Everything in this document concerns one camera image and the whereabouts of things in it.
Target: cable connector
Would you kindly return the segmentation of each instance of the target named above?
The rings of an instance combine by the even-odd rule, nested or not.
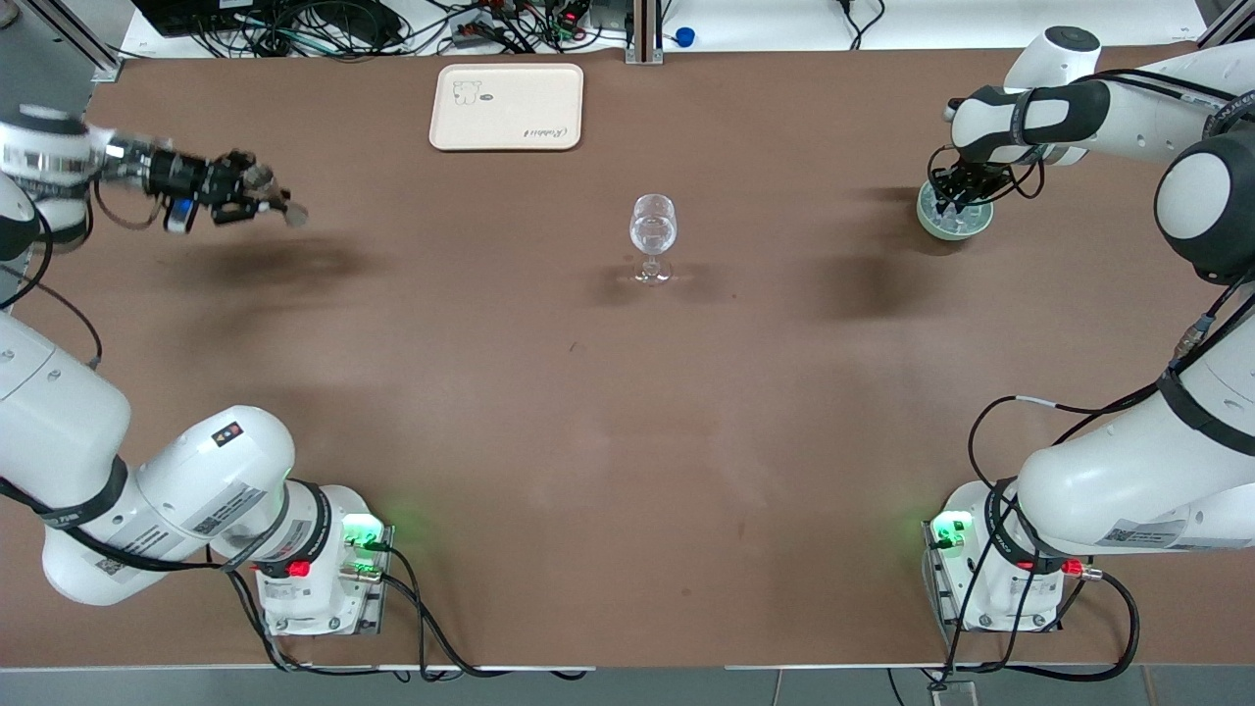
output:
[[[1063,576],[1081,581],[1102,581],[1102,569],[1087,567],[1081,559],[1064,559]]]
[[[1181,366],[1181,361],[1207,336],[1207,330],[1211,329],[1211,324],[1214,322],[1216,322],[1216,316],[1204,313],[1199,316],[1199,320],[1192,326],[1185,329],[1181,339],[1177,340],[1176,347],[1172,350],[1172,361],[1168,364],[1168,369],[1175,371]]]

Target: white robot link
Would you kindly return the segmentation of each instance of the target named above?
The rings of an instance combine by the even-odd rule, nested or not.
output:
[[[153,194],[169,229],[186,231],[201,204],[216,222],[302,213],[250,154],[203,159],[41,108],[0,120],[0,260],[82,242],[100,181]],[[287,479],[282,423],[231,408],[134,468],[118,458],[131,406],[93,369],[0,307],[0,494],[44,522],[59,593],[110,606],[172,571],[252,562],[272,633],[369,628],[387,530],[351,490]],[[207,544],[221,567],[183,562]]]
[[[1094,74],[1098,51],[1092,34],[1052,28],[1005,87],[951,100],[959,158],[930,164],[921,222],[951,240],[978,232],[991,201],[1018,186],[1010,164],[1065,164],[1086,150],[1171,162],[1155,197],[1160,229],[1205,280],[1245,292],[1255,267],[1255,129],[1245,119],[1255,41]],[[1106,426],[1037,451],[993,490],[970,483],[950,497],[925,528],[943,618],[973,631],[1050,630],[1063,576],[1101,578],[1081,557],[1255,544],[1250,305],[1205,339],[1217,302],[1153,386],[1096,411],[1123,413]]]

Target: brown table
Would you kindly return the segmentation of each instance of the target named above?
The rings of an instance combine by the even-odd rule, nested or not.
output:
[[[295,475],[398,525],[474,662],[936,663],[919,523],[970,480],[975,414],[1004,394],[1133,390],[1214,293],[1156,231],[1157,164],[1092,155],[1049,169],[1035,202],[1000,202],[968,245],[925,234],[912,203],[941,105],[1014,56],[577,56],[584,140],[552,154],[435,152],[448,60],[133,61],[94,123],[255,149],[309,226],[102,221],[48,281],[103,331],[100,372],[134,409],[125,459],[232,404],[275,413]],[[656,290],[625,278],[650,191],[680,218],[678,278]],[[88,350],[45,297],[18,315]],[[1072,421],[999,413],[979,453],[1012,475]],[[222,577],[89,608],[48,587],[40,543],[35,518],[0,513],[0,665],[262,661]],[[1141,661],[1255,662],[1251,554],[1102,566],[1141,603]],[[1108,593],[1017,658],[1113,660]],[[399,602],[384,631],[292,648],[414,662]],[[1001,638],[966,645],[985,658]]]

